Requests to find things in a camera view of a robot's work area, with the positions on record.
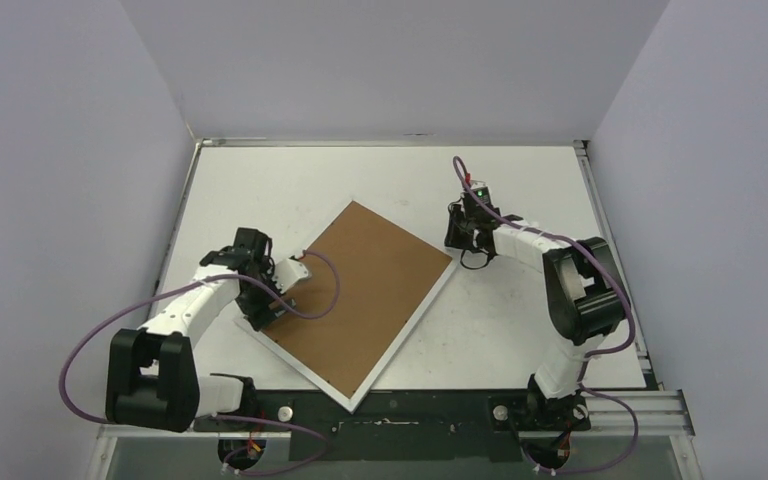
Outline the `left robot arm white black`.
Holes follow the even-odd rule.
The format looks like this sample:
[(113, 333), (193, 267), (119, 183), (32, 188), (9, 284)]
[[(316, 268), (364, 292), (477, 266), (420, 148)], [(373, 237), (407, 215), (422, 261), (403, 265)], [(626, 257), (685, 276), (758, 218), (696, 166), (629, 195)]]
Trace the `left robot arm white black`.
[(230, 428), (250, 428), (260, 412), (250, 377), (197, 371), (193, 349), (229, 305), (259, 331), (284, 314), (278, 298), (310, 278), (294, 257), (275, 261), (272, 240), (238, 228), (233, 242), (207, 253), (191, 289), (137, 329), (111, 339), (105, 418), (114, 424), (184, 432), (201, 417), (219, 414)]

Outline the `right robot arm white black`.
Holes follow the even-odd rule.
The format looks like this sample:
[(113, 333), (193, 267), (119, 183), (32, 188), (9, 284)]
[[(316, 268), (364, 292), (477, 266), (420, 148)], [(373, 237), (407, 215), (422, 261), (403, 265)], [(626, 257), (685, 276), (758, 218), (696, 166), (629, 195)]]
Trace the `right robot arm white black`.
[(607, 243), (600, 237), (576, 245), (554, 239), (516, 215), (502, 216), (488, 187), (476, 186), (449, 204), (444, 244), (488, 260), (514, 259), (543, 275), (555, 332), (525, 396), (510, 404), (508, 417), (521, 429), (586, 428), (580, 389), (586, 355), (626, 318), (623, 287), (612, 287), (604, 278), (618, 274)]

